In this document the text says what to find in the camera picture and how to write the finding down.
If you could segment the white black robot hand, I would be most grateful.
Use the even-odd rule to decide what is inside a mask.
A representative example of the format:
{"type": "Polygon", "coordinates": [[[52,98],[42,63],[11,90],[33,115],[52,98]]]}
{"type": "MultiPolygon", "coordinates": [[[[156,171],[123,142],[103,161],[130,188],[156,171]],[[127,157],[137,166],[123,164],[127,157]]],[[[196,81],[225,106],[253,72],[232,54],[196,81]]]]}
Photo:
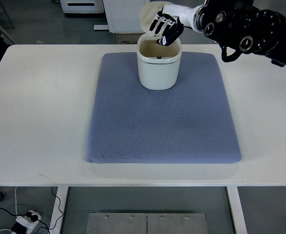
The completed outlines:
{"type": "Polygon", "coordinates": [[[176,4],[165,4],[155,15],[149,30],[160,35],[156,43],[170,46],[183,33],[185,28],[197,33],[203,33],[202,17],[205,5],[190,8],[176,4]]]}

